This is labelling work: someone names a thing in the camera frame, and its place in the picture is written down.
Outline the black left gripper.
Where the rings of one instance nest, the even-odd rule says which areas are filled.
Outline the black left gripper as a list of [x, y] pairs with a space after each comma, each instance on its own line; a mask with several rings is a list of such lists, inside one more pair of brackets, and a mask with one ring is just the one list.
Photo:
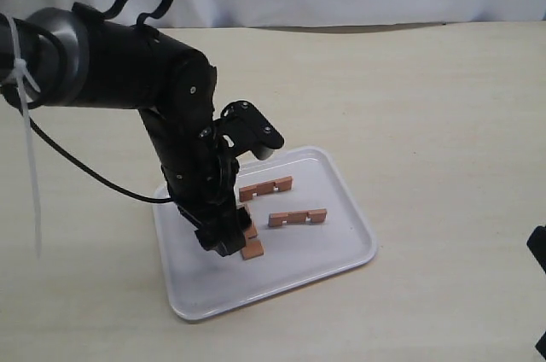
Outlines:
[[236, 205], [237, 163], [228, 143], [181, 139], [164, 141], [164, 177], [172, 200], [197, 225], [195, 236], [206, 251], [230, 256], [246, 246], [252, 226], [247, 205]]

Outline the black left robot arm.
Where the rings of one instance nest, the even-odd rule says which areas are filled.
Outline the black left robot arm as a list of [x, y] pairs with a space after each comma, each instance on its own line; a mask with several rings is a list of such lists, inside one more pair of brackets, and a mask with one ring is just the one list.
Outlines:
[[28, 135], [41, 107], [138, 112], [160, 161], [168, 199], [200, 245], [222, 256], [245, 245], [249, 215], [235, 200], [238, 155], [255, 140], [238, 132], [234, 106], [216, 116], [217, 70], [187, 44], [143, 24], [124, 26], [84, 7], [1, 18], [1, 94]]

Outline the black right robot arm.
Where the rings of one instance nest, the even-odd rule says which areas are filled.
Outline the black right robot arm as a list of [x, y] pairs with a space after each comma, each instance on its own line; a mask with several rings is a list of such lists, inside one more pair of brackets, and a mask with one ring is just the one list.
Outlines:
[[[536, 259], [537, 263], [541, 266], [544, 273], [546, 271], [546, 230], [545, 225], [537, 226], [531, 235], [529, 236], [526, 246], [531, 251], [532, 255]], [[536, 350], [538, 353], [544, 358], [545, 360], [545, 331], [541, 338], [538, 340], [538, 342], [535, 345]]]

